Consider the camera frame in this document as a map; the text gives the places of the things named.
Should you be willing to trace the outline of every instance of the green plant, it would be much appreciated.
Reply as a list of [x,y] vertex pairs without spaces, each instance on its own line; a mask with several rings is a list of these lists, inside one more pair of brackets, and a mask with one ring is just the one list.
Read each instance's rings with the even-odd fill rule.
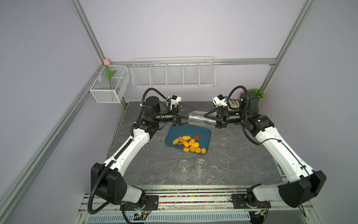
[[251,89],[248,92],[252,92],[253,94],[255,94],[258,97],[259,102],[261,102],[261,99],[265,97],[265,94],[259,89]]
[[114,75],[114,73],[116,73],[117,70],[114,70],[114,71],[110,72],[110,69],[108,68],[108,66],[105,65],[105,67],[106,67],[106,71],[107,71],[107,75],[108,75],[108,81],[110,82],[110,88],[112,90],[111,79],[112,79],[112,76]]

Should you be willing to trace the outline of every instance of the clear plastic cup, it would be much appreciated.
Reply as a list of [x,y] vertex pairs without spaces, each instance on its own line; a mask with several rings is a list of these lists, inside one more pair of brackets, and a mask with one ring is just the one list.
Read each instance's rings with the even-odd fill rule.
[[222,152],[222,153],[220,153],[220,155],[219,155],[219,160],[220,160],[220,162],[222,162],[222,163],[227,163],[227,162],[229,162],[229,160],[230,160],[230,156],[229,156],[227,153]]
[[222,145],[222,146],[229,145],[229,140],[227,140],[227,138],[225,138],[225,137],[221,137],[219,142],[220,142],[220,145]]
[[190,163],[187,160],[183,159],[179,162],[178,168],[179,173],[183,176],[186,176],[189,173]]
[[188,117],[188,124],[205,128],[215,127],[216,121],[209,118],[205,118],[204,114],[206,113],[207,112],[203,111],[190,112]]
[[210,166],[208,169],[209,176],[215,178],[219,175],[219,169],[216,166]]
[[203,159],[198,159],[195,163],[195,174],[198,176],[204,175],[206,172],[206,161]]

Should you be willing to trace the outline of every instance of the pink tulip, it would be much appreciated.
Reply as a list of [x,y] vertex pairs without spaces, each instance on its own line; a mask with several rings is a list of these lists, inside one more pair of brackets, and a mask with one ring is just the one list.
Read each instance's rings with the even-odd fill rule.
[[103,64],[104,64],[104,65],[110,65],[111,63],[110,63],[110,61],[109,61],[108,59],[104,59],[104,60],[103,60]]

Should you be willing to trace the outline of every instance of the white wire basket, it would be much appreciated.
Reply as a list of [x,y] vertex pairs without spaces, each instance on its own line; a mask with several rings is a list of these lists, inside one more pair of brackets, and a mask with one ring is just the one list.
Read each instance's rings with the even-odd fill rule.
[[216,82],[214,59],[133,62],[135,88],[201,87],[214,86]]
[[117,70],[111,82],[108,80],[106,68],[103,67],[90,92],[98,103],[120,103],[130,80],[128,68],[117,65],[109,65],[108,68],[111,72]]

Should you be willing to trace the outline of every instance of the metal vent grate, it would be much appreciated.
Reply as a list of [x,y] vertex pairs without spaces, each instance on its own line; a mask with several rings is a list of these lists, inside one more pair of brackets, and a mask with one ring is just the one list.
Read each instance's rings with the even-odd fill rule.
[[136,88],[157,87],[200,87],[214,86],[216,72],[214,59],[191,59],[168,61],[133,59],[132,82]]
[[[128,219],[132,223],[142,223],[143,221],[133,221],[133,213]],[[208,221],[250,221],[248,211],[223,211],[223,212],[171,212],[171,213],[152,213],[145,222],[208,222]],[[121,214],[97,214],[88,218],[87,224],[91,223],[125,223]]]

